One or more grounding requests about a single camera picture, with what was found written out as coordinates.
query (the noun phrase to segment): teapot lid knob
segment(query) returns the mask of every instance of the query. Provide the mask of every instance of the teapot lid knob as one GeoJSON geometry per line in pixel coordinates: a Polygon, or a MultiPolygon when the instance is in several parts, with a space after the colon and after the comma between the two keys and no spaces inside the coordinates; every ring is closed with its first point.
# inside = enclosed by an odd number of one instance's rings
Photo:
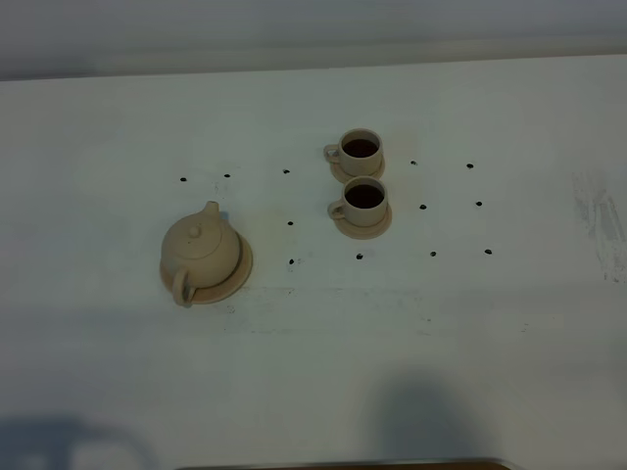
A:
{"type": "Polygon", "coordinates": [[[193,227],[189,229],[189,236],[191,238],[198,238],[200,237],[200,234],[201,234],[201,229],[198,225],[194,225],[193,227]]]}
{"type": "Polygon", "coordinates": [[[210,213],[211,215],[219,215],[219,204],[216,201],[208,201],[205,204],[203,212],[210,213]]]}

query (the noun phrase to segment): saucer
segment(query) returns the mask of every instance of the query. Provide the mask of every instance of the saucer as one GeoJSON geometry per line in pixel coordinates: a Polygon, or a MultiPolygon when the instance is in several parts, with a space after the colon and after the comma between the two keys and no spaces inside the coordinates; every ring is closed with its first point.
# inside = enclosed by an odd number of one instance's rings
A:
{"type": "MultiPolygon", "coordinates": [[[[346,183],[349,179],[355,177],[354,174],[349,174],[346,171],[344,171],[344,169],[342,169],[340,164],[330,164],[330,165],[331,165],[331,173],[333,173],[333,176],[335,176],[335,179],[337,179],[340,183],[346,183]]],[[[385,158],[381,159],[381,166],[373,174],[361,174],[360,176],[372,176],[373,178],[379,179],[381,175],[383,174],[383,171],[385,171],[385,158]]]]}
{"type": "Polygon", "coordinates": [[[383,218],[369,227],[358,227],[350,223],[346,218],[338,218],[333,220],[338,230],[347,237],[357,240],[369,240],[383,234],[392,223],[392,208],[388,205],[383,218]]]}

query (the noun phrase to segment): cup handle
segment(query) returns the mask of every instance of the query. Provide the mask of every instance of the cup handle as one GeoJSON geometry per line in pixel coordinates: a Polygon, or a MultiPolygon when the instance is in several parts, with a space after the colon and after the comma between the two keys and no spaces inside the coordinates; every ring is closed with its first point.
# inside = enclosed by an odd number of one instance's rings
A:
{"type": "Polygon", "coordinates": [[[172,281],[172,296],[174,302],[178,306],[191,306],[191,300],[194,297],[195,287],[185,288],[185,282],[187,281],[187,275],[189,271],[185,267],[181,267],[174,274],[174,280],[172,281]]]}
{"type": "Polygon", "coordinates": [[[328,211],[329,217],[331,217],[333,220],[344,218],[344,201],[340,200],[329,204],[328,211]]]}
{"type": "Polygon", "coordinates": [[[339,164],[340,163],[340,155],[338,153],[338,145],[331,144],[324,146],[324,157],[330,164],[339,164]]]}

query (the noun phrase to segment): teapot handle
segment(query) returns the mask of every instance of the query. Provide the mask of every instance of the teapot handle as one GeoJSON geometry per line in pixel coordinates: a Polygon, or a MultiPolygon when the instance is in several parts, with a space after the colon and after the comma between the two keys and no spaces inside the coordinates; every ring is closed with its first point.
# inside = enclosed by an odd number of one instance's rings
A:
{"type": "Polygon", "coordinates": [[[186,286],[187,275],[189,271],[186,267],[180,267],[176,274],[174,274],[174,280],[172,281],[172,296],[178,306],[191,306],[192,298],[194,297],[195,287],[186,286]]]}

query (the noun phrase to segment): clay teapot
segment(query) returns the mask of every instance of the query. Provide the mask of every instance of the clay teapot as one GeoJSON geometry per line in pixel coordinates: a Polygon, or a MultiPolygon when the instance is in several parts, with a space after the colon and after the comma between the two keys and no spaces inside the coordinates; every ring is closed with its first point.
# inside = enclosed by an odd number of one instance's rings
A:
{"type": "Polygon", "coordinates": [[[187,215],[166,233],[161,264],[171,277],[174,301],[189,306],[197,289],[214,287],[233,273],[242,247],[237,232],[209,201],[200,212],[187,215]]]}

